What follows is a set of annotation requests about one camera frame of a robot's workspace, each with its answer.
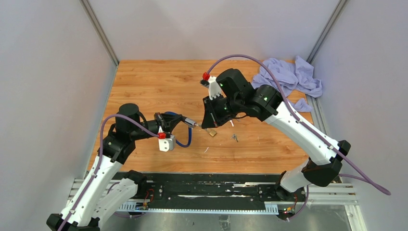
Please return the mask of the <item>blue cable lock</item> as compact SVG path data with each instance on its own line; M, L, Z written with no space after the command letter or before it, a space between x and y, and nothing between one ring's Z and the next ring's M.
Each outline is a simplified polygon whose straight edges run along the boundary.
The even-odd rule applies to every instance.
M181 121L188 126L188 140L187 140L187 143L182 144L181 142L179 142L176 139L176 144L178 146L183 147L183 148L188 148L191 145L191 142L192 142L192 129L195 128L196 126L198 126L198 124L194 120L192 120L191 118L188 118L188 117L183 116L181 114L177 114L177 113L174 113L174 112L171 112L171 111L167 111L167 112L165 112L165 114L169 114L169 115L173 115L173 116L181 116Z

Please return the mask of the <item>small silver keys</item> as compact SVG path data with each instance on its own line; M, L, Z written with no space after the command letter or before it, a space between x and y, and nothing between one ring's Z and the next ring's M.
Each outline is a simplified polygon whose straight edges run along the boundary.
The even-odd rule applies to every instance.
M231 136L231 139L233 139L233 140L235 140L236 142L238 142L238 138L237 138L237 135L236 135L236 134L233 134L233 135Z

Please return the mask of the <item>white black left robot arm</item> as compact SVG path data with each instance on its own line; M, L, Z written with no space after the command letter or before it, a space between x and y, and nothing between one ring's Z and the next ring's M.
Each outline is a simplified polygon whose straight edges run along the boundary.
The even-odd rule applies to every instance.
M53 231L99 231L107 220L128 199L141 199L147 194L146 176L131 170L111 191L103 192L113 176L136 148L136 141L157 138L160 151L172 151L176 144L172 131L187 117L181 114L155 113L147 121L134 103L119 107L111 115L115 123L107 136L100 134L100 147L91 170L75 196L59 213L51 214L47 226Z

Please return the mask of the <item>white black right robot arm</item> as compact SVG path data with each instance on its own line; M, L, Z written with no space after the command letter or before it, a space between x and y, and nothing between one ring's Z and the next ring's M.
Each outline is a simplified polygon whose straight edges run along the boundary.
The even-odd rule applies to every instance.
M240 70L232 68L217 77L204 73L200 83L208 88L208 96L203 99L202 128L218 128L244 113L277 128L308 154L303 164L282 173L275 187L280 200L288 200L294 191L309 184L326 187L338 176L342 157L334 149L347 155L350 143L327 137L291 105L286 106L275 88L254 88Z

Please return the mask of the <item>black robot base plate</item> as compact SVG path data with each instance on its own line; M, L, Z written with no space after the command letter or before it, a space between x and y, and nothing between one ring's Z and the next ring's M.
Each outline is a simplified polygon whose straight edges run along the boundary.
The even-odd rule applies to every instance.
M149 209L262 210L266 202L299 206L300 188L282 200L275 192L278 174L145 173L146 185L132 197Z

